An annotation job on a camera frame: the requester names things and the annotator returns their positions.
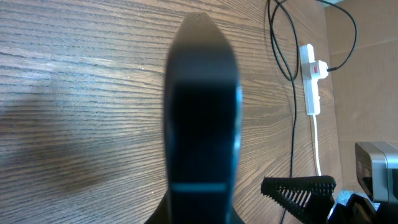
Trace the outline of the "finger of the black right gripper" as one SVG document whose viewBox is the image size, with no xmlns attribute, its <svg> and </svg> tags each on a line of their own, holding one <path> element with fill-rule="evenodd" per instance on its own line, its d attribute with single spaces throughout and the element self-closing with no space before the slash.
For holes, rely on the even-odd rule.
<svg viewBox="0 0 398 224">
<path fill-rule="evenodd" d="M 266 177 L 261 194 L 270 197 L 304 224 L 322 224 L 332 209 L 336 182 L 329 175 Z"/>
</svg>

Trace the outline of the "blue screen Galaxy smartphone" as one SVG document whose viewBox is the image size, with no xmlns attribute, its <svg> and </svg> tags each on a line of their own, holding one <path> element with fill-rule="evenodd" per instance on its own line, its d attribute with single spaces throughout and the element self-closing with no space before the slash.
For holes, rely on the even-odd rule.
<svg viewBox="0 0 398 224">
<path fill-rule="evenodd" d="M 233 49 L 210 16 L 188 13 L 165 68 L 164 147 L 172 223 L 230 223 L 243 91 Z"/>
</svg>

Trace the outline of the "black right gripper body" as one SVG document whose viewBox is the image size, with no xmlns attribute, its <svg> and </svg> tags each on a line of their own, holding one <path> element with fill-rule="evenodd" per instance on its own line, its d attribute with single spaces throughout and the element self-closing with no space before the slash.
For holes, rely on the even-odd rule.
<svg viewBox="0 0 398 224">
<path fill-rule="evenodd" d="M 382 202 L 376 210 L 367 198 L 353 194 L 346 205 L 336 204 L 327 224 L 397 224 L 397 204 Z"/>
</svg>

